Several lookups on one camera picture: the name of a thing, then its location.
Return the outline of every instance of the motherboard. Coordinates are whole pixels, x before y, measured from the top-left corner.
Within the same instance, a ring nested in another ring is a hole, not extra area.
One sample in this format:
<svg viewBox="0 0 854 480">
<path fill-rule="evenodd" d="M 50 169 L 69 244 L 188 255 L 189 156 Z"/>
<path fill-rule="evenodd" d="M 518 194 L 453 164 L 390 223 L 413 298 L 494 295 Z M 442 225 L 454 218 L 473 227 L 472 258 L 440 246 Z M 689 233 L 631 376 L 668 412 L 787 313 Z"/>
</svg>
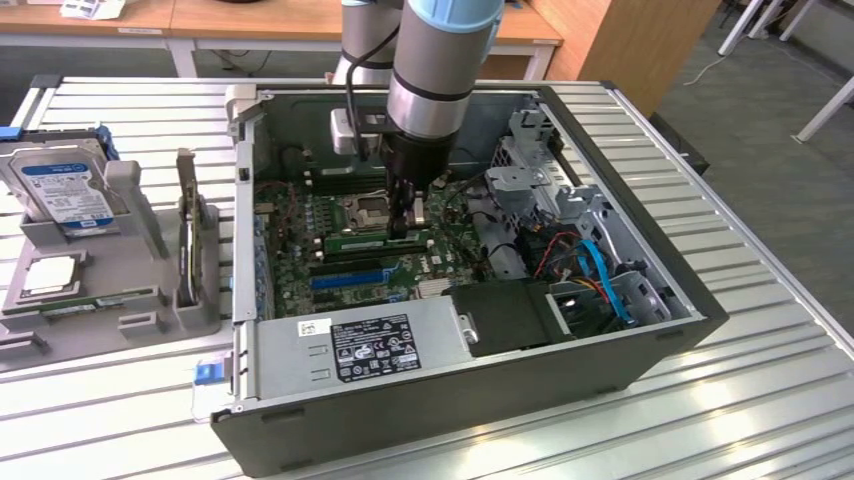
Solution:
<svg viewBox="0 0 854 480">
<path fill-rule="evenodd" d="M 492 278 L 462 188 L 464 181 L 437 181 L 417 200 L 406 237 L 392 240 L 382 190 L 332 194 L 304 182 L 258 183 L 269 316 L 429 298 Z"/>
</svg>

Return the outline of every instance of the aluminum extrusion table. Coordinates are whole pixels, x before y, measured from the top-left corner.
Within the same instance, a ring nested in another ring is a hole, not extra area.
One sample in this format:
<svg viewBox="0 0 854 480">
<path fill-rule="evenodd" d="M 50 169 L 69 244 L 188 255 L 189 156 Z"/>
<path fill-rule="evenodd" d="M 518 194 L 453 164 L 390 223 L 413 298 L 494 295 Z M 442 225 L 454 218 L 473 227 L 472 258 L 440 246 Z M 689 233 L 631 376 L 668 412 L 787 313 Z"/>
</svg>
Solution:
<svg viewBox="0 0 854 480">
<path fill-rule="evenodd" d="M 226 82 L 65 78 L 58 88 L 29 92 L 14 119 L 27 128 L 109 124 L 122 158 L 142 166 L 142 192 L 156 207 L 177 196 L 174 149 L 196 150 L 200 191 L 224 209 L 224 322 L 233 194 Z M 593 83 L 550 85 L 731 320 L 621 392 L 276 478 L 849 474 L 851 338 L 619 92 Z M 22 242 L 18 211 L 0 194 L 0 288 Z M 200 339 L 1 374 L 0 478 L 240 478 L 213 431 L 189 412 L 194 362 L 229 343 L 222 328 Z"/>
</svg>

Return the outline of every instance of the table leg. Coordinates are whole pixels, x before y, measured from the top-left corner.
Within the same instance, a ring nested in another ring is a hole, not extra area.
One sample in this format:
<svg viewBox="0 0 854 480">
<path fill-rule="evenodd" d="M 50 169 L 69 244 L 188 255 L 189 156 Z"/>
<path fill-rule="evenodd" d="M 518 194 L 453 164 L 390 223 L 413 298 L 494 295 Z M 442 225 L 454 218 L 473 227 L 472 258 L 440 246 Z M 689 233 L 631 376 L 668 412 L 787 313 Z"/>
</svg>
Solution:
<svg viewBox="0 0 854 480">
<path fill-rule="evenodd" d="M 836 113 L 839 108 L 841 108 L 841 105 L 844 105 L 844 102 L 847 102 L 851 97 L 854 97 L 854 77 L 851 77 L 848 83 L 844 84 L 839 92 L 832 96 L 827 105 L 824 105 L 817 111 L 812 120 L 809 120 L 809 123 L 803 127 L 803 130 L 800 130 L 797 135 L 795 135 L 795 139 L 797 141 L 805 142 L 812 137 L 812 134 L 819 128 L 821 128 L 821 125 L 827 123 L 832 114 Z"/>
<path fill-rule="evenodd" d="M 783 34 L 779 36 L 779 40 L 781 42 L 788 40 L 788 37 L 791 37 L 791 32 L 793 32 L 795 27 L 797 26 L 797 23 L 800 23 L 800 20 L 803 20 L 805 12 L 809 9 L 809 7 L 812 7 L 812 5 L 815 5 L 815 0 L 805 0 L 805 3 L 803 4 L 803 7 L 800 7 L 800 11 L 797 12 L 797 15 L 795 15 L 795 18 L 791 20 L 791 23 L 785 27 Z"/>
<path fill-rule="evenodd" d="M 768 4 L 767 8 L 764 9 L 764 12 L 761 13 L 761 16 L 759 17 L 759 21 L 749 29 L 749 33 L 747 34 L 749 38 L 752 39 L 759 38 L 759 35 L 761 35 L 761 29 L 764 29 L 764 26 L 767 25 L 767 23 L 771 21 L 773 16 L 776 16 L 779 12 L 779 6 L 781 3 L 783 3 L 783 0 L 771 0 L 771 3 Z"/>
<path fill-rule="evenodd" d="M 536 47 L 533 55 L 528 60 L 528 68 L 524 71 L 525 80 L 544 80 L 545 72 L 548 71 L 548 64 L 550 63 L 550 57 L 554 53 L 553 45 L 542 45 Z"/>
<path fill-rule="evenodd" d="M 749 5 L 744 8 L 744 13 L 737 17 L 737 22 L 735 22 L 735 26 L 732 27 L 732 30 L 729 30 L 729 34 L 717 49 L 717 55 L 721 57 L 727 56 L 735 48 L 735 42 L 737 42 L 741 37 L 741 32 L 747 27 L 747 23 L 749 23 L 749 19 L 756 14 L 756 10 L 759 10 L 759 7 L 761 6 L 761 1 L 763 0 L 751 0 Z"/>
<path fill-rule="evenodd" d="M 196 63 L 192 58 L 196 42 L 190 38 L 166 38 L 165 41 L 169 53 L 172 53 L 177 76 L 181 78 L 197 78 Z"/>
</svg>

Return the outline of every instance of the hard drive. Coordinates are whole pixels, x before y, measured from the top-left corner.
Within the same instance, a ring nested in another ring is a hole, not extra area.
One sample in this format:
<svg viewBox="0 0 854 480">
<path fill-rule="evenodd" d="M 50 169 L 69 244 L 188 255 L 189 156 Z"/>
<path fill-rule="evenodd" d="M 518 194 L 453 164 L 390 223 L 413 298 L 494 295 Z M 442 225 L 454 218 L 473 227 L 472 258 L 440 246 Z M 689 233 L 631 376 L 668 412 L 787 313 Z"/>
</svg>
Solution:
<svg viewBox="0 0 854 480">
<path fill-rule="evenodd" d="M 103 184 L 106 162 L 113 160 L 103 127 L 25 133 L 14 144 L 0 142 L 0 178 L 26 221 L 55 222 L 67 237 L 117 232 L 113 217 L 126 213 L 126 207 Z"/>
</svg>

